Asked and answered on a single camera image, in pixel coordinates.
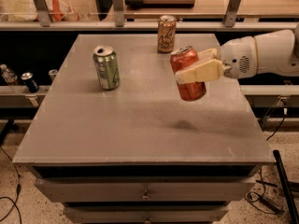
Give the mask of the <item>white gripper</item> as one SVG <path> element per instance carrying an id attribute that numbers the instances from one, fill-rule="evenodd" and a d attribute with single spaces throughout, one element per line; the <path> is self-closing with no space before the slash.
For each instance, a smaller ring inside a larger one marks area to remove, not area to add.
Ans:
<path id="1" fill-rule="evenodd" d="M 202 62 L 196 62 L 175 73 L 177 84 L 191 84 L 217 80 L 223 75 L 240 79 L 257 74 L 256 42 L 252 36 L 230 40 L 221 46 L 221 61 L 217 60 L 216 49 L 206 49 L 197 53 Z"/>

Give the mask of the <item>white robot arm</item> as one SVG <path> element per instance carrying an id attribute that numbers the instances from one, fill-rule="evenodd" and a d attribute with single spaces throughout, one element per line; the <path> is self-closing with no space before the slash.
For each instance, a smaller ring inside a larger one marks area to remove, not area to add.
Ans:
<path id="1" fill-rule="evenodd" d="M 222 76 L 249 78 L 264 73 L 297 77 L 298 30 L 245 36 L 224 43 L 219 50 L 206 49 L 197 55 L 198 62 L 175 73 L 177 84 L 213 81 Z"/>

